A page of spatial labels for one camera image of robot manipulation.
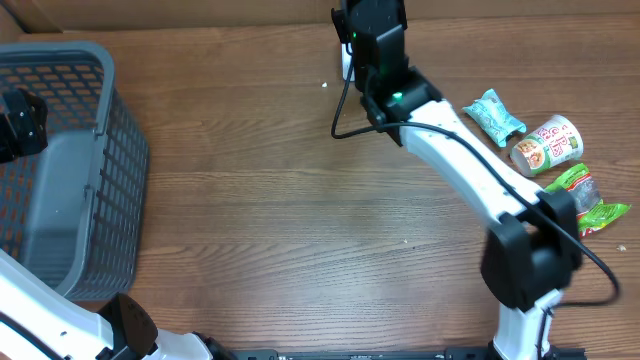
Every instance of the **plastic basket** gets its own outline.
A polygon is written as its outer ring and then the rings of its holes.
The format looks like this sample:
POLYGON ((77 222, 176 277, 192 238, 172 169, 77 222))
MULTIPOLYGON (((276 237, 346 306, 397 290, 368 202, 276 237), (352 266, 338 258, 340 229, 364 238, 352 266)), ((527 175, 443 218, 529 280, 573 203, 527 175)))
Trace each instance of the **plastic basket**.
POLYGON ((76 301, 134 279, 149 146, 114 77, 94 43, 0 46, 0 92, 22 88, 49 108, 47 149, 0 165, 0 248, 76 301))

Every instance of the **light blue packet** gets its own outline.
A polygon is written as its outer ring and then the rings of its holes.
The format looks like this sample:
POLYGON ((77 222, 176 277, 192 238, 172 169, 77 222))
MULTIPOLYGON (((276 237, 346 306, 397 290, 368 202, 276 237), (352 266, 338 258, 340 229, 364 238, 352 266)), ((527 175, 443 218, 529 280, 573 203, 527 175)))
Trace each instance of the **light blue packet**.
POLYGON ((507 108, 493 89, 487 90, 481 99, 475 100, 471 106, 464 107, 462 110, 469 114, 500 147, 507 146, 507 138, 514 132, 523 134, 527 132, 527 125, 507 112, 507 108))

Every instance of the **wooden table surface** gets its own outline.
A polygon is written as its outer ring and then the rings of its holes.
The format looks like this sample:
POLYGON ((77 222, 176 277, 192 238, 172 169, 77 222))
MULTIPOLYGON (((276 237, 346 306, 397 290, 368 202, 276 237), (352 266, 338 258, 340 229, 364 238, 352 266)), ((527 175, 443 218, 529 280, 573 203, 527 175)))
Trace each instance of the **wooden table surface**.
MULTIPOLYGON (((389 138, 330 137, 342 90, 331 26, 22 38, 78 39, 111 52, 117 88, 151 145, 130 294, 158 326, 279 351, 491 340, 498 303, 480 276, 476 216, 389 138)), ((567 116, 604 199, 640 205, 640 15, 418 21, 407 51, 457 109, 494 88, 529 129, 567 116)), ((355 91, 341 121, 367 125, 355 91)), ((567 168, 535 180, 546 186, 567 168)), ((585 240, 616 271, 624 297, 559 312, 554 344, 640 358, 639 224, 632 209, 585 240)), ((609 291, 586 263, 568 298, 609 291)))

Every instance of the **trash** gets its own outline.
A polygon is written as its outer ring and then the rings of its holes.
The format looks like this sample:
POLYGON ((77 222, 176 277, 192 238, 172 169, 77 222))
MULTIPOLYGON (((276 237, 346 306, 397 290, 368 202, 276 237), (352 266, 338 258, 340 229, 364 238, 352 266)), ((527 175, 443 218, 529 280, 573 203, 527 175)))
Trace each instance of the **trash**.
POLYGON ((487 90, 482 98, 462 110, 500 147, 507 146, 507 140, 514 132, 527 132, 527 126, 507 112, 507 108, 493 89, 487 90))
POLYGON ((522 175, 532 177, 567 160, 580 159, 583 151, 576 127, 564 116, 553 115, 516 144, 510 156, 522 175))
POLYGON ((631 206, 625 204, 604 204, 598 186, 585 164, 578 164, 565 171, 546 191, 566 189, 576 199, 578 230, 585 237, 611 224, 626 214, 631 206))

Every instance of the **wall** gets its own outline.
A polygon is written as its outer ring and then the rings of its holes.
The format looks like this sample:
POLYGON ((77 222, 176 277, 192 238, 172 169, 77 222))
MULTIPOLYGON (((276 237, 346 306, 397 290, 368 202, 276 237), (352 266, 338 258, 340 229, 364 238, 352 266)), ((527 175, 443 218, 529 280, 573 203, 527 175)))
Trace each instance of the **wall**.
POLYGON ((14 42, 22 35, 18 25, 7 11, 0 7, 0 43, 14 42))
MULTIPOLYGON (((330 22, 338 0, 5 0, 35 32, 330 22)), ((633 0, 405 0, 412 19, 640 12, 633 0)))

